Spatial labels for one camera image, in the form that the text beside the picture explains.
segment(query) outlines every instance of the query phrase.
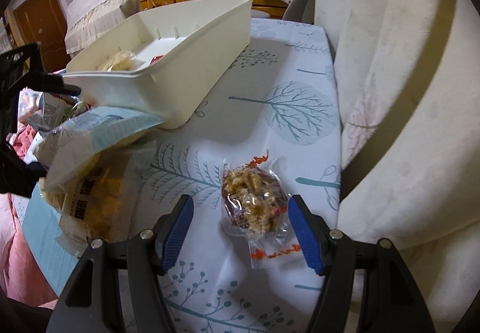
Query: pink cloth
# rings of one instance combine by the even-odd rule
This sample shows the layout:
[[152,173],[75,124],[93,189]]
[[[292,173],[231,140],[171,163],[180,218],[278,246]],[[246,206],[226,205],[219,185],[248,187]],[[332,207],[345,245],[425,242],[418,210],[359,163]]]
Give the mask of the pink cloth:
[[[35,137],[29,125],[19,130],[12,143],[22,159]],[[57,299],[23,236],[10,194],[0,195],[0,285],[12,299],[40,306]]]

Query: brown door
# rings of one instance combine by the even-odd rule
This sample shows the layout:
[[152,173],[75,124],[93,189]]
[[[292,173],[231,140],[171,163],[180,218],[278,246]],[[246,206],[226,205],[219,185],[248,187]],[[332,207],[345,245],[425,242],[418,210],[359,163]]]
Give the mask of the brown door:
[[70,61],[64,42],[67,23],[58,0],[27,0],[13,13],[25,43],[41,42],[40,52],[47,72],[67,66]]

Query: metal screw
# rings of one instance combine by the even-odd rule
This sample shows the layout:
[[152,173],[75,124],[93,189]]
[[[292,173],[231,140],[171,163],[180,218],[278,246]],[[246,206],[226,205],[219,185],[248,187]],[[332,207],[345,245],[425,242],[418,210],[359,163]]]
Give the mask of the metal screw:
[[103,241],[99,238],[97,239],[94,239],[92,241],[92,243],[90,244],[90,246],[93,248],[93,249],[98,249],[99,247],[101,247],[103,244]]
[[151,239],[153,237],[153,231],[151,229],[145,229],[140,232],[141,239]]
[[340,230],[333,229],[330,230],[330,237],[332,237],[333,239],[340,239],[343,237],[343,233]]
[[384,249],[390,249],[392,247],[392,242],[389,239],[383,238],[380,240],[380,246]]

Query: storage box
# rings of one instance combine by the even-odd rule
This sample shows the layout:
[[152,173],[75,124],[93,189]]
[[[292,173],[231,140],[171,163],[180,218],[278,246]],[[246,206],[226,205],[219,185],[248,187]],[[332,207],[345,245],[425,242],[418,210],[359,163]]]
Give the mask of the storage box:
[[[163,128],[180,127],[250,43],[251,5],[194,0],[136,13],[75,56],[63,79],[89,104],[162,115]],[[119,51],[135,52],[138,68],[98,71]]]

